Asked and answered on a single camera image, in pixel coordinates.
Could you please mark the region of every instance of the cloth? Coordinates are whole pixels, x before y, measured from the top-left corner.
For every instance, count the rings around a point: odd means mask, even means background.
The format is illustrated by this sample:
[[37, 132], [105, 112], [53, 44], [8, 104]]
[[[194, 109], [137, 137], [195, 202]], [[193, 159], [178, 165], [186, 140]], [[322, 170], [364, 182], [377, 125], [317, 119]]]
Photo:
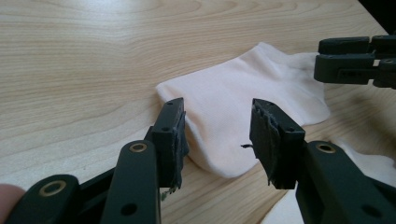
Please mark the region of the cloth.
[[253, 98], [271, 101], [299, 125], [322, 122], [330, 112], [323, 84], [313, 79], [316, 53], [285, 54], [260, 43], [228, 62], [160, 83], [166, 102], [183, 97], [191, 159], [223, 177], [242, 175], [256, 163], [249, 144]]
[[[392, 159], [378, 155], [362, 155], [340, 139], [332, 142], [342, 148], [365, 175], [396, 188], [396, 169], [393, 168]], [[267, 214], [262, 224], [304, 224], [295, 194], [295, 189], [289, 190]]]

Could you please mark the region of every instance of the screw hole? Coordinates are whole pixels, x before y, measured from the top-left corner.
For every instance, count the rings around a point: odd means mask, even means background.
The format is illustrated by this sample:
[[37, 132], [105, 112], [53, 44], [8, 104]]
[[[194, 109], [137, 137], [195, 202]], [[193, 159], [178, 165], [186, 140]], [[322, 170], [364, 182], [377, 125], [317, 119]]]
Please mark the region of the screw hole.
[[66, 182], [64, 180], [51, 181], [45, 186], [43, 186], [38, 194], [42, 197], [49, 197], [61, 192], [66, 187]]
[[361, 207], [363, 212], [371, 217], [382, 217], [382, 214], [378, 209], [372, 207], [371, 205], [365, 204]]
[[137, 206], [136, 206], [136, 204], [134, 204], [134, 203], [128, 203], [128, 204], [125, 204], [122, 208], [121, 208], [121, 214], [123, 215], [123, 216], [131, 216], [131, 215], [133, 215], [134, 213], [136, 213], [136, 211], [137, 211]]
[[326, 153], [334, 153], [335, 152], [335, 148], [329, 146], [329, 145], [317, 145], [317, 149], [319, 149], [322, 152], [326, 152]]
[[146, 150], [146, 148], [148, 148], [148, 146], [146, 144], [137, 143], [137, 144], [131, 145], [129, 147], [129, 150], [132, 152], [142, 152], [142, 151]]

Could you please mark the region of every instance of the wooden table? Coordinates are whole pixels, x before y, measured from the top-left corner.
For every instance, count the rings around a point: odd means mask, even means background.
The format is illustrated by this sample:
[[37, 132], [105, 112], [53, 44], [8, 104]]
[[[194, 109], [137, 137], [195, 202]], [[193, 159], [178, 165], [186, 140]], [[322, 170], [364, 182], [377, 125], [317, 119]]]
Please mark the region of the wooden table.
[[[82, 183], [144, 137], [154, 87], [237, 57], [263, 41], [287, 53], [321, 39], [384, 35], [356, 0], [3, 1], [0, 3], [0, 182], [28, 189], [54, 174]], [[326, 85], [332, 116], [306, 139], [343, 138], [396, 159], [395, 94]], [[163, 223], [258, 223], [284, 191], [258, 164], [238, 178], [186, 159]]]

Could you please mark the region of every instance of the sock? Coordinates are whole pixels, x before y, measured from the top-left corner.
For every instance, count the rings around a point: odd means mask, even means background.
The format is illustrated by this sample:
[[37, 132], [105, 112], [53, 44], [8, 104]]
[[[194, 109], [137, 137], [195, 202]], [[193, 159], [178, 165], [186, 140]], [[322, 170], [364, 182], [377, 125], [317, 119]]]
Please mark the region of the sock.
[[260, 43], [228, 62], [156, 87], [166, 102], [183, 97], [191, 159], [209, 172], [242, 175], [256, 163], [249, 124], [253, 98], [271, 101], [299, 125], [330, 116], [323, 84], [313, 79], [316, 53], [285, 54]]

